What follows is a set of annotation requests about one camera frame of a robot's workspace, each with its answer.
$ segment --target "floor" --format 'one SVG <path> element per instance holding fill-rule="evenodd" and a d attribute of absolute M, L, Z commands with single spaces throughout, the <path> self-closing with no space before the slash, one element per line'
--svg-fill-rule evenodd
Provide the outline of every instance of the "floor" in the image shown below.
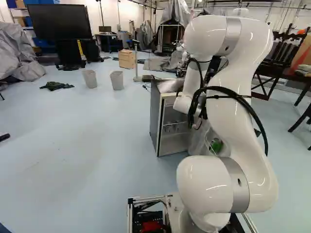
<path fill-rule="evenodd" d="M 150 73 L 138 66 L 140 75 Z M 175 170 L 186 154 L 156 158 L 149 137 L 150 93 L 132 81 L 135 71 L 110 59 L 87 69 L 97 72 L 96 89 L 86 88 L 81 70 L 46 67 L 41 79 L 2 92 L 0 130 L 11 138 L 0 143 L 0 222 L 14 233 L 126 232 L 128 197 L 177 190 Z M 113 70 L 123 71 L 122 91 L 112 90 Z M 75 88 L 39 89 L 47 81 Z M 273 209 L 251 214 L 259 233 L 311 226 L 311 133 L 305 125 L 287 132 L 311 99 L 305 97 L 297 110 L 296 98 L 276 90 L 269 101 L 252 100 L 279 181 Z"/>

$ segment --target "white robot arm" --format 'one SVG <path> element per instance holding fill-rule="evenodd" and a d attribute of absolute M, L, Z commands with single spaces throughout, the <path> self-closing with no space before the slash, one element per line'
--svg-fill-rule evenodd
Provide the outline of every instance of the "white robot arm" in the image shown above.
<path fill-rule="evenodd" d="M 251 81 L 272 47 L 272 31 L 264 22 L 238 17 L 199 16 L 187 26 L 185 49 L 205 62 L 226 56 L 228 66 L 208 86 L 222 86 L 251 96 Z M 208 63 L 200 63 L 203 76 Z M 174 109 L 188 113 L 194 92 L 200 88 L 195 62 L 188 66 L 184 89 Z M 207 96 L 225 96 L 208 91 Z M 236 100 L 207 99 L 208 120 L 230 147 L 230 157 L 191 156 L 177 169 L 181 200 L 193 222 L 205 232 L 224 227 L 229 213 L 256 213 L 270 209 L 278 197 L 272 166 L 255 135 L 249 113 Z"/>

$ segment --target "black monitor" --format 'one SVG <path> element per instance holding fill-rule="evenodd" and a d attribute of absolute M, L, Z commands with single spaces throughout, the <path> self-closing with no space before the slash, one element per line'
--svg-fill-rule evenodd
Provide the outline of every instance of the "black monitor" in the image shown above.
<path fill-rule="evenodd" d="M 91 27 L 84 5 L 28 4 L 35 34 L 45 40 L 92 38 Z"/>

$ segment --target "desk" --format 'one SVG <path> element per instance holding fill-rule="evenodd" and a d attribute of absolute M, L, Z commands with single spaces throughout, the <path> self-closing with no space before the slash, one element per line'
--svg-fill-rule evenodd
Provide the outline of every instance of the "desk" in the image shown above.
<path fill-rule="evenodd" d="M 99 39 L 103 52 L 118 52 L 123 49 L 122 40 L 118 40 L 118 35 L 95 34 Z"/>

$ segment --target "black cable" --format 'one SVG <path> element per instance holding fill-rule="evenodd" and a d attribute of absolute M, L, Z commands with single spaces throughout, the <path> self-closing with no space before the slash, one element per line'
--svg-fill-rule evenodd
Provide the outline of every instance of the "black cable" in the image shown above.
<path fill-rule="evenodd" d="M 206 92 L 207 90 L 222 92 L 222 93 L 228 95 L 230 98 L 236 100 L 239 104 L 241 104 L 246 109 L 246 111 L 253 117 L 253 119 L 257 123 L 257 125 L 258 125 L 258 127 L 262 133 L 262 137 L 263 137 L 263 141 L 264 141 L 265 154 L 266 154 L 266 156 L 268 156 L 268 139 L 267 139 L 266 132 L 264 130 L 264 127 L 263 127 L 259 117 L 257 116 L 254 109 L 251 107 L 251 105 L 242 96 L 240 96 L 238 93 L 236 93 L 235 91 L 233 91 L 231 89 L 228 89 L 228 88 L 223 87 L 223 86 L 208 86 L 208 87 L 203 87 L 203 88 L 198 89 L 193 95 L 191 106 L 189 108 L 189 112 L 188 112 L 189 124 L 192 125 L 194 123 L 194 117 L 193 116 L 194 116 L 194 113 L 195 113 L 197 105 L 198 105 L 198 99 L 199 99 L 201 93 Z"/>
<path fill-rule="evenodd" d="M 194 128 L 194 129 L 195 130 L 199 130 L 201 128 L 202 123 L 203 123 L 203 119 L 201 118 L 201 123 L 200 123 L 199 127 L 198 128 Z"/>

